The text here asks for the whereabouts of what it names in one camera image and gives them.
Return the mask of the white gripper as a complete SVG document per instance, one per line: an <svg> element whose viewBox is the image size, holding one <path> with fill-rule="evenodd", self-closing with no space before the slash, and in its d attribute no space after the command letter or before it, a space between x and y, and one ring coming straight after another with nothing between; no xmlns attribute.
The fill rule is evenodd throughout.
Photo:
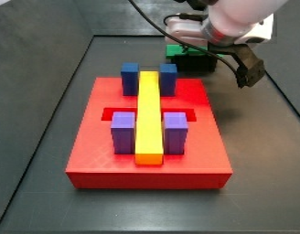
<svg viewBox="0 0 300 234"><path fill-rule="evenodd" d="M199 22L191 19L180 19L178 15L174 15L166 20L165 32L195 46L204 46L211 43L220 47L228 47L231 45L267 42L272 37L272 29L273 16L269 16L253 25L247 34L228 36L212 26L208 19Z"/></svg>

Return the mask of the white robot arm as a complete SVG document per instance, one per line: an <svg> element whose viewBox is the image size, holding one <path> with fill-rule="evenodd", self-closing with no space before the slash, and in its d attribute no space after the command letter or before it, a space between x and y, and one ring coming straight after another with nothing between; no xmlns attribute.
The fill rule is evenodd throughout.
<svg viewBox="0 0 300 234"><path fill-rule="evenodd" d="M176 14L165 21L169 35L181 41L220 47L261 43L272 36L273 14L289 0L177 0L193 10L207 10L205 19Z"/></svg>

